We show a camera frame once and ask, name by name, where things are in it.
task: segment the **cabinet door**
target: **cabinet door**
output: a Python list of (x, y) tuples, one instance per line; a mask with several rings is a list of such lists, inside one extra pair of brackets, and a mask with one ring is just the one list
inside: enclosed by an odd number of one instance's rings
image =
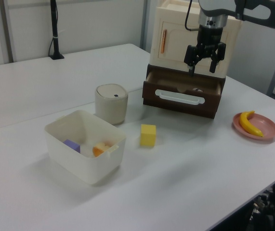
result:
[[(163, 22), (159, 59), (173, 60), (183, 63), (186, 49), (188, 45), (197, 45), (198, 31), (188, 31), (183, 24), (175, 24)], [(223, 31), (221, 42), (226, 43), (228, 32)], [(209, 69), (211, 59), (202, 59), (197, 66), (203, 69)]]

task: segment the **purple block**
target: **purple block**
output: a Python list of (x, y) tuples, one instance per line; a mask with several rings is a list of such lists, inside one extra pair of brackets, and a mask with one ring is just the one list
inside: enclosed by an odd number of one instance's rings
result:
[(69, 146), (70, 148), (72, 148), (73, 150), (77, 151), (78, 153), (80, 153), (80, 145), (77, 143), (74, 143), (71, 140), (66, 140), (64, 141), (64, 144)]

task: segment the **cylindrical container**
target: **cylindrical container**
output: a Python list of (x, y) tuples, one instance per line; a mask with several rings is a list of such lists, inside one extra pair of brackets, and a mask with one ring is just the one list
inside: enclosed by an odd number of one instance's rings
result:
[(95, 113), (106, 122), (121, 124), (126, 116), (128, 93), (118, 84), (105, 84), (95, 90)]

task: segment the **container lid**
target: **container lid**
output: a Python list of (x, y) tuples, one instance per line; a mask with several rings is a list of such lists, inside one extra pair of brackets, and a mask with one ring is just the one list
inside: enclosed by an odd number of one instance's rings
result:
[(118, 84), (105, 84), (97, 87), (97, 92), (104, 98), (124, 97), (128, 93)]

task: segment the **black pole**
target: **black pole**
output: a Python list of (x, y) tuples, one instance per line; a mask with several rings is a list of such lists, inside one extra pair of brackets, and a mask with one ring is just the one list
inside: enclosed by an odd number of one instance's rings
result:
[(51, 0), (51, 14), (52, 14), (52, 38), (54, 43), (54, 54), (50, 55), (51, 59), (64, 59), (64, 56), (59, 52), (58, 46), (58, 31), (57, 31), (57, 10), (56, 0)]

